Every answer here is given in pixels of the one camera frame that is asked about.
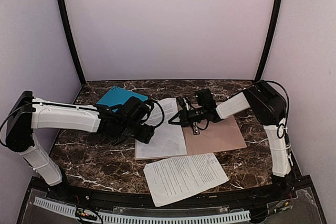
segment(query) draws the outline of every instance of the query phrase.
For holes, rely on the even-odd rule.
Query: black metal pole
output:
[[[78,54],[76,51],[76,46],[75,46],[75,42],[74,42],[74,38],[72,36],[72,32],[71,32],[71,28],[70,28],[70,23],[69,23],[69,18],[68,18],[68,14],[67,14],[67,9],[65,6],[65,0],[57,0],[58,2],[58,7],[59,7],[59,12],[61,14],[61,19],[62,19],[62,23],[63,23],[63,28],[64,28],[64,32],[68,41],[68,46],[70,49],[70,53],[71,53],[71,57],[73,60],[73,64],[75,65],[75,69],[79,78],[80,83],[82,84],[82,86],[86,83],[85,80],[85,76],[83,73],[83,69],[80,65],[80,61],[78,58]]]
[[[265,65],[267,62],[267,58],[269,55],[269,50],[271,48],[275,28],[277,26],[277,20],[278,20],[279,11],[280,11],[280,4],[281,4],[281,0],[274,0],[271,20],[269,23],[268,32],[266,36],[266,41],[265,41],[263,53],[261,55],[259,67],[258,67],[257,74],[256,74],[254,81],[259,81],[263,75]]]

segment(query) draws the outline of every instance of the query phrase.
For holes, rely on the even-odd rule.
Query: black frame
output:
[[[79,79],[81,85],[83,86],[86,83],[86,80],[85,80],[83,69],[80,65],[79,57],[78,57],[75,42],[74,42],[74,37],[72,36],[70,22],[69,22],[68,13],[67,13],[67,8],[66,8],[66,5],[65,5],[65,0],[57,0],[57,2],[58,2],[58,8],[59,8],[59,12],[60,12],[60,15],[61,15],[62,23],[63,23],[65,36],[67,38],[67,42],[68,42],[69,50],[70,50],[70,53],[71,53],[71,57],[72,57],[72,60],[74,62],[73,64],[75,65],[75,69],[76,69],[76,72],[77,72],[78,79]]]
[[[275,28],[277,26],[277,20],[278,20],[279,11],[280,11],[280,4],[281,4],[281,0],[274,0],[271,20],[269,22],[268,32],[267,32],[267,36],[266,36],[266,41],[265,41],[263,53],[261,54],[259,67],[258,67],[258,70],[257,70],[256,77],[254,78],[254,81],[261,80],[261,77],[264,73],[267,58],[268,58],[269,51],[271,49],[271,45],[272,45],[272,41],[273,41]]]
[[[80,83],[83,86],[86,83],[86,80],[85,80],[85,76],[83,73],[83,69],[80,65],[80,60],[79,60],[79,57],[76,51],[74,38],[72,36],[65,0],[57,0],[57,1],[58,1],[59,12],[61,14],[61,18],[63,22],[64,32],[67,37],[68,46],[71,52],[72,60],[74,62],[73,64],[75,65]],[[277,20],[278,20],[279,11],[280,11],[280,4],[281,4],[281,0],[274,0],[272,15],[271,15],[271,19],[270,19],[270,23],[268,27],[267,36],[266,36],[266,41],[265,41],[263,53],[261,54],[261,59],[259,62],[258,70],[257,70],[254,81],[259,81],[263,75],[266,62],[267,62],[267,58],[269,55],[270,47],[272,44],[274,32],[275,32],[276,25],[277,25]]]
[[[271,185],[258,187],[258,190],[267,190]],[[294,197],[296,195],[296,190],[304,189],[310,187],[317,203],[318,211],[323,224],[327,224],[325,219],[317,192],[313,185],[313,182],[309,175],[298,177],[295,181],[295,191]],[[125,193],[114,193],[110,191],[100,191],[94,189],[86,189],[81,187],[71,187],[75,190],[76,194],[84,199],[86,195],[90,195],[90,199],[87,200],[86,206],[98,209],[113,210],[114,207],[133,207],[133,208],[145,208],[153,209],[155,208],[152,198],[150,195],[144,194],[125,194]],[[43,179],[32,177],[28,189],[20,209],[19,217],[17,219],[17,224],[21,224],[24,212],[26,209],[26,204],[29,199],[31,189],[38,189],[45,191],[50,198],[57,199],[52,193],[48,194],[48,185]],[[190,209],[190,208],[207,208],[207,207],[217,207],[217,206],[228,206],[230,210],[233,209],[245,209],[250,211],[261,211],[267,209],[266,204],[274,202],[273,199],[264,198],[261,200],[251,199],[249,196],[254,194],[253,189],[243,189],[236,191],[227,191],[221,193],[206,193],[198,194],[188,199],[161,207],[160,209]]]

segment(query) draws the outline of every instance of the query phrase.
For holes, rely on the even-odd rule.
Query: document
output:
[[[165,206],[227,182],[213,153],[172,157],[146,164],[147,184],[155,206]]]
[[[155,129],[149,144],[135,142],[135,159],[165,158],[187,154],[182,128],[168,124],[168,120],[177,110],[176,98],[166,98],[159,101],[164,110],[164,123]],[[162,112],[157,104],[146,121],[148,125],[157,125],[162,120]]]

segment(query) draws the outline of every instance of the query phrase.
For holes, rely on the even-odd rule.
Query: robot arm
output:
[[[154,108],[152,101],[131,97],[124,105],[72,105],[34,98],[31,91],[20,96],[7,118],[6,143],[19,153],[50,186],[66,178],[41,147],[34,129],[57,128],[104,132],[114,138],[133,137],[149,143],[157,126],[144,124]]]
[[[272,173],[285,177],[291,171],[290,142],[286,125],[286,102],[268,83],[262,82],[243,90],[217,106],[221,119],[251,108],[264,126],[272,156]]]
[[[291,171],[291,150],[286,125],[286,101],[266,81],[255,83],[243,91],[216,105],[209,89],[195,93],[200,108],[191,109],[187,98],[178,98],[182,110],[169,120],[171,124],[191,126],[194,134],[199,134],[197,123],[201,120],[219,122],[240,111],[251,108],[257,120],[266,131],[271,155],[272,173],[276,177],[284,178]]]

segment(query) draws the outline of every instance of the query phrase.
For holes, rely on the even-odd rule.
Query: camera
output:
[[[98,131],[104,131],[116,138],[115,144],[120,143],[120,137],[124,137],[124,140],[133,137],[147,144],[154,135],[155,127],[144,124],[154,108],[151,100],[143,102],[136,97],[130,97],[123,105],[96,105],[96,108],[102,119]]]
[[[202,120],[214,123],[222,120],[216,111],[217,105],[209,89],[196,91],[195,97],[199,108],[194,108],[187,97],[176,98],[182,110],[178,111],[168,123],[194,128],[195,123],[200,123]]]

